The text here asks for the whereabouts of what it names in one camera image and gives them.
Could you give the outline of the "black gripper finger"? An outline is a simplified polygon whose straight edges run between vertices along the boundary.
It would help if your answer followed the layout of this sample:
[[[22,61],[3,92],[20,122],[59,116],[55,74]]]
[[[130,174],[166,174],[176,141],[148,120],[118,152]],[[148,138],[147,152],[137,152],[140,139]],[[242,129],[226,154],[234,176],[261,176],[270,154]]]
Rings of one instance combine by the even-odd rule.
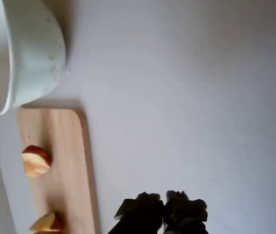
[[[114,218],[118,223],[110,234],[156,234],[163,224],[164,204],[159,194],[146,192],[124,199]]]
[[[190,200],[184,191],[167,191],[164,206],[165,234],[206,234],[207,204]]]

